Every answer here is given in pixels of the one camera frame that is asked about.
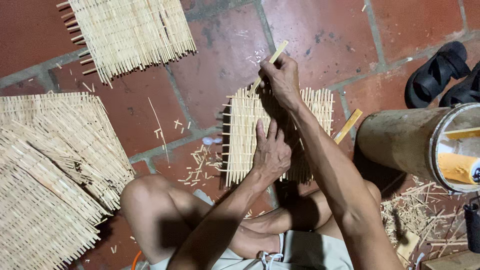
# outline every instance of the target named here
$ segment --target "leg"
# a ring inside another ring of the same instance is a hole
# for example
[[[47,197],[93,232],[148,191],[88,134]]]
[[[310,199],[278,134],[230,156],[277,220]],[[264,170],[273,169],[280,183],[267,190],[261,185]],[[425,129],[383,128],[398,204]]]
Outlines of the leg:
[[[211,208],[157,174],[128,183],[120,204],[133,236],[151,264],[171,256]],[[229,247],[243,258],[255,258],[260,250],[278,252],[279,238],[240,227]]]
[[[365,180],[364,183],[380,208],[380,191],[372,182]],[[321,190],[302,198],[295,205],[278,208],[258,218],[245,220],[242,225],[260,233],[314,230],[316,233],[343,239]]]

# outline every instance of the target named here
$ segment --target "orange cable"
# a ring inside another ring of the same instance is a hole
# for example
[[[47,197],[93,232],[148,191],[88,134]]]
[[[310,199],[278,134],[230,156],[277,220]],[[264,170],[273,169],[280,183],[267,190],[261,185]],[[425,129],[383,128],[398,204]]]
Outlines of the orange cable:
[[[140,250],[140,251],[137,253],[137,256],[135,256],[135,259],[133,259],[132,270],[135,270],[135,266],[137,266],[138,257],[140,257],[141,254],[142,254],[142,251]]]

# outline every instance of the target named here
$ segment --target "hand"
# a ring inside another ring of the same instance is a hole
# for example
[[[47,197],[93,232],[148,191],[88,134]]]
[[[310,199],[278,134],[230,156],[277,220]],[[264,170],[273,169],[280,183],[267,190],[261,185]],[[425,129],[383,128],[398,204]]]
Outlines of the hand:
[[[257,150],[253,156],[253,168],[260,172],[270,185],[290,168],[292,150],[284,142],[283,130],[277,132],[277,123],[272,119],[265,137],[262,120],[257,122]]]
[[[280,66],[278,69],[268,62],[270,58],[269,56],[261,61],[260,67],[270,80],[272,91],[280,106],[286,110],[294,110],[303,102],[300,95],[298,64],[286,54],[280,53],[275,62]],[[265,82],[262,81],[260,87],[264,86]]]

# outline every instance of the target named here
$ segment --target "knee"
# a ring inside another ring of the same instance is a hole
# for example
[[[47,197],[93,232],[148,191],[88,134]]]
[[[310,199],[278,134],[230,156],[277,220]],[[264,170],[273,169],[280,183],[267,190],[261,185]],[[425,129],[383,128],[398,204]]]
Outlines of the knee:
[[[380,193],[380,190],[378,189],[378,187],[370,181],[363,180],[363,182],[365,183],[365,186],[367,186],[368,190],[370,191],[370,194],[375,200],[375,203],[377,205],[380,205],[380,203],[382,202],[382,194]]]
[[[151,174],[130,181],[120,195],[120,206],[123,208],[132,204],[148,202],[151,195],[159,195],[168,191],[170,183],[165,177]]]

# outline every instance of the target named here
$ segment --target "right hand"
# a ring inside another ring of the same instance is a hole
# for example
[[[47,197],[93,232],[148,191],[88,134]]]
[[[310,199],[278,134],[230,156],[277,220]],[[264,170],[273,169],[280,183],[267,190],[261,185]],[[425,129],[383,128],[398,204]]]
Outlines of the right hand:
[[[271,56],[261,61],[260,67],[270,80],[273,94],[280,106],[286,110],[293,110],[303,102],[300,95],[298,64],[286,54],[280,53],[276,60],[276,64],[280,66],[278,69],[268,62],[270,59]],[[264,87],[265,82],[262,81],[260,86]]]

